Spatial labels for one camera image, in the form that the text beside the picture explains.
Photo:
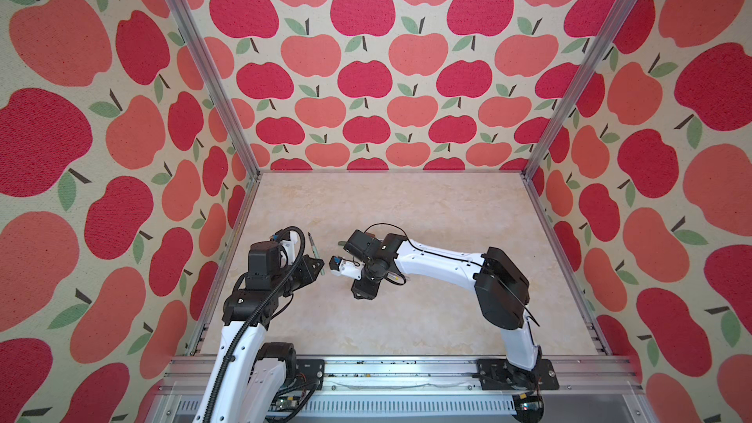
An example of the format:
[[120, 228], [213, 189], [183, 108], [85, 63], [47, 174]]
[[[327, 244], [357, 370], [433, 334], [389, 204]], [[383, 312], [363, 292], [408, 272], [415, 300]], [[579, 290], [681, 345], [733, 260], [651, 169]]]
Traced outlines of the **light green pen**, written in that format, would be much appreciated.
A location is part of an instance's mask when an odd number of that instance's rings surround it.
[[325, 274], [323, 270], [324, 262], [323, 262], [323, 259], [321, 258], [321, 254], [315, 244], [315, 241], [313, 240], [313, 235], [311, 235], [311, 233], [308, 232], [307, 238], [309, 238], [309, 242], [311, 243], [311, 250], [313, 251], [313, 256], [315, 256], [315, 259], [321, 263], [321, 268], [319, 268], [319, 276], [323, 276]]

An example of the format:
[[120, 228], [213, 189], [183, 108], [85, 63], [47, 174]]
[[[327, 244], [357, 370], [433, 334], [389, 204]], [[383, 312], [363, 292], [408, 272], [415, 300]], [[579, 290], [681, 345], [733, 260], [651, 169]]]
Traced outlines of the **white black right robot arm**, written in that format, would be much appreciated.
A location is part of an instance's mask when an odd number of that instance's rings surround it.
[[426, 276], [475, 294], [481, 314], [501, 331], [506, 361], [514, 370], [533, 371], [542, 356], [528, 310], [530, 282], [506, 252], [490, 247], [483, 253], [461, 253], [427, 246], [407, 233], [390, 233], [379, 239], [356, 230], [343, 246], [350, 258], [334, 256], [330, 270], [352, 279], [357, 300], [373, 300], [384, 281], [399, 286], [409, 276]]

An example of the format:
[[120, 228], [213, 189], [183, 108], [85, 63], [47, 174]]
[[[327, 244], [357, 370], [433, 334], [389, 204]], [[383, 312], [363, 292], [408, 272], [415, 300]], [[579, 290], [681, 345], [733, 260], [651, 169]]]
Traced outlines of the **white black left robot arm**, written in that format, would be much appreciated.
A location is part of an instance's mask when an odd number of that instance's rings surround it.
[[297, 391], [291, 343], [268, 343], [279, 300], [319, 278], [324, 262], [296, 240], [250, 246], [248, 268], [225, 301], [221, 344], [195, 422], [262, 422], [286, 387]]

